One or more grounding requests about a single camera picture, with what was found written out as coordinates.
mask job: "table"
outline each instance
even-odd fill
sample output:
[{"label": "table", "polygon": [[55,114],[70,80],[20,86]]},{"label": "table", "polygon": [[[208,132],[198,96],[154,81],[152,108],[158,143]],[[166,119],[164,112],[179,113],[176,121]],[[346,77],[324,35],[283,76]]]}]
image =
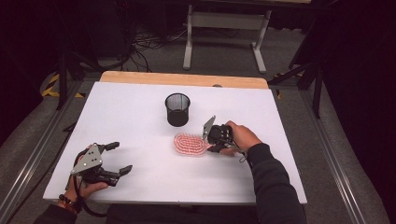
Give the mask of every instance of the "table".
[{"label": "table", "polygon": [[[236,88],[237,84],[243,85],[243,79],[260,84],[252,84],[250,89]],[[194,86],[185,86],[187,80]],[[204,86],[198,86],[197,80]],[[212,83],[224,88],[210,87]],[[166,120],[164,99],[173,92],[183,92],[191,99],[189,122],[180,128],[169,125]],[[274,96],[264,79],[122,72],[105,72],[101,81],[95,83],[44,199],[56,200],[63,193],[73,160],[85,146],[119,141],[120,147],[102,154],[103,167],[118,171],[132,164],[134,168],[115,188],[92,195],[93,201],[254,204],[251,172],[247,164],[239,162],[239,156],[226,157],[211,152],[198,157],[186,156],[173,147],[175,134],[201,134],[203,124],[213,115],[217,116],[215,124],[232,119],[247,125],[268,143],[289,172],[300,203],[306,203]]]}]

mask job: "person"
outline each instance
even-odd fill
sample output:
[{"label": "person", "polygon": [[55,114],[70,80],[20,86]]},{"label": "person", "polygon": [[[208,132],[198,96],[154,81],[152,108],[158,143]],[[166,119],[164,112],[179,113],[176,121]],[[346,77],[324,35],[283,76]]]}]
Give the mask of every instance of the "person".
[{"label": "person", "polygon": [[[302,206],[297,192],[290,184],[289,175],[280,161],[274,158],[270,147],[264,144],[257,135],[243,125],[228,121],[233,129],[233,140],[247,153],[252,164],[254,192],[256,194],[257,216],[260,223],[306,223]],[[224,148],[221,154],[231,155],[231,148]],[[72,202],[77,198],[73,181],[64,196]],[[80,190],[80,195],[88,199],[98,190],[106,189],[106,183],[89,184]],[[77,212],[65,202],[50,205],[40,215],[35,224],[46,223],[75,223]]]}]

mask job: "gray floor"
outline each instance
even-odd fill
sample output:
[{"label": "gray floor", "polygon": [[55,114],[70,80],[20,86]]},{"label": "gray floor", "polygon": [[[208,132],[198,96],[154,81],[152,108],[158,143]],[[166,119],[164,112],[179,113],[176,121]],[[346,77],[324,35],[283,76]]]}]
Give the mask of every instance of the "gray floor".
[{"label": "gray floor", "polygon": [[[288,71],[288,64],[304,38],[299,31],[269,29],[262,46],[262,55],[268,72],[266,75],[261,75],[257,71],[254,56],[248,44],[255,37],[256,34],[252,32],[240,32],[232,38],[213,31],[199,32],[194,36],[190,71],[182,69],[185,45],[183,39],[171,42],[160,49],[147,49],[142,53],[146,56],[153,72],[264,77],[269,80],[278,72]],[[134,58],[140,63],[144,62],[136,55]],[[128,62],[124,69],[136,71],[135,65],[131,62]],[[98,79],[99,77],[95,74],[86,77],[79,92],[89,93],[93,82]],[[308,200],[305,206],[307,221],[308,223],[353,223],[324,157],[321,141],[303,104],[302,97],[295,88],[290,87],[293,82],[295,82],[293,79],[287,80],[283,86],[279,87],[282,97],[280,100],[276,98],[276,104],[296,164],[301,171],[301,179]],[[3,172],[0,173],[0,196],[2,199],[7,196],[20,169],[45,131],[55,113],[57,100],[55,97],[45,97],[44,101],[1,146],[0,169]],[[66,137],[62,129],[78,120],[85,101],[86,98],[74,98],[22,197],[49,166]],[[334,153],[346,172],[366,223],[389,223],[381,199],[361,169],[325,90],[322,93],[320,115]],[[11,223],[32,223],[45,210],[50,202],[44,201],[42,195],[49,180],[50,173],[46,174],[45,179]],[[92,209],[99,212],[105,212],[107,207],[107,204],[92,204]],[[104,218],[91,217],[85,212],[78,217],[78,223],[105,222]]]}]

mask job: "person's right hand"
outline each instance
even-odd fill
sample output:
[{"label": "person's right hand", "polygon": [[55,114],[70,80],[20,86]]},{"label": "person's right hand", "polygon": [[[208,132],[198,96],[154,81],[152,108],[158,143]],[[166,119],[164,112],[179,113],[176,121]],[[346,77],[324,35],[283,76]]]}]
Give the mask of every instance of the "person's right hand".
[{"label": "person's right hand", "polygon": [[245,152],[248,152],[251,147],[262,143],[256,134],[249,128],[243,125],[237,125],[233,121],[228,121],[225,124],[233,129],[233,140],[239,146],[239,148]]}]

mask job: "black long sleeve shirt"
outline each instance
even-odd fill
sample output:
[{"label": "black long sleeve shirt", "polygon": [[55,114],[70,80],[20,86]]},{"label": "black long sleeve shirt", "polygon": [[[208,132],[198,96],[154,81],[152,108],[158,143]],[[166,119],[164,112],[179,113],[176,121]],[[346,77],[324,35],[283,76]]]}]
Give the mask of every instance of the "black long sleeve shirt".
[{"label": "black long sleeve shirt", "polygon": [[[282,163],[276,160],[266,144],[258,144],[248,151],[253,165],[254,191],[261,223],[306,223],[297,193],[290,184]],[[35,224],[73,224],[77,216],[57,205],[50,205]]]}]

